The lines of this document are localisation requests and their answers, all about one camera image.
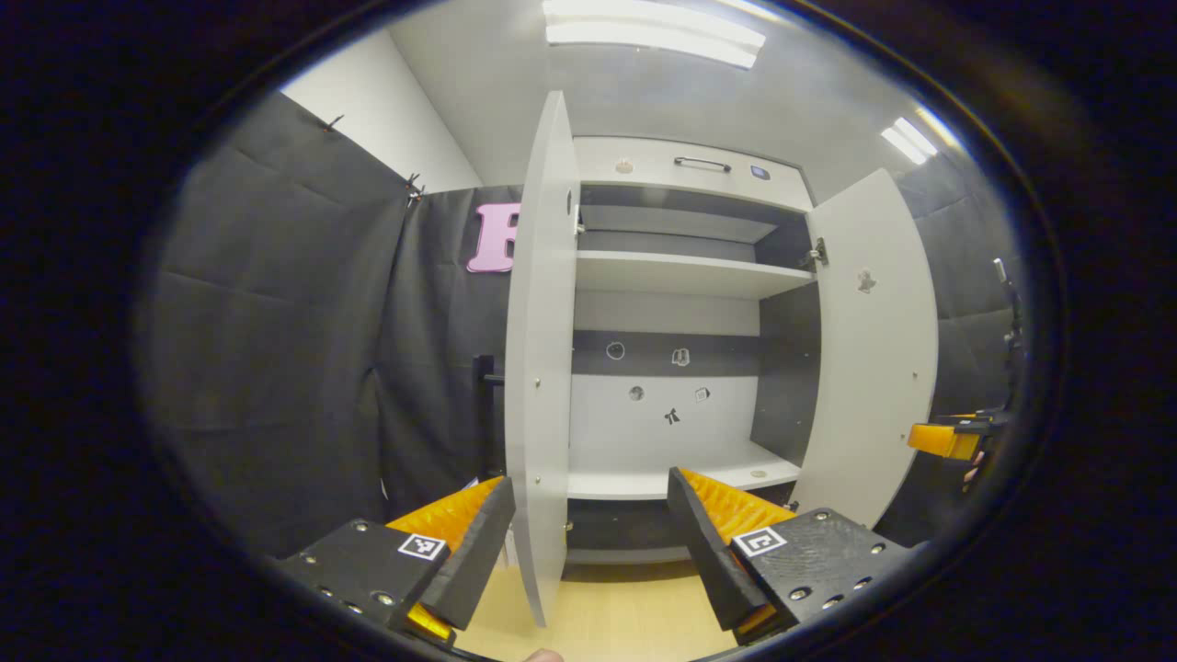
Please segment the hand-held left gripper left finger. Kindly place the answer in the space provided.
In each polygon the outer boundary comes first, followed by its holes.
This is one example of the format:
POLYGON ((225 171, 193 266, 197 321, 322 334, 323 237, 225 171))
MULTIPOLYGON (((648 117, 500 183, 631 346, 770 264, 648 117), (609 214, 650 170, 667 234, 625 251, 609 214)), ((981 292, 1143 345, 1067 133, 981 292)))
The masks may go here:
POLYGON ((350 519, 278 558, 282 575, 388 633, 450 648, 468 628, 516 514, 499 476, 399 519, 350 519))

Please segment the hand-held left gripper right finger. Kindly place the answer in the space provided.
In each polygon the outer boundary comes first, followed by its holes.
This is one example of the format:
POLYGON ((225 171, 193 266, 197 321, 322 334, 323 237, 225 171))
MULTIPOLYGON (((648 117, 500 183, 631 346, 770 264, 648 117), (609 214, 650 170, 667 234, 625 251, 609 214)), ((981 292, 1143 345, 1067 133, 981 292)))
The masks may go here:
POLYGON ((669 469, 666 503, 714 618, 739 646, 833 611, 920 552, 833 508, 797 514, 685 468, 669 469))

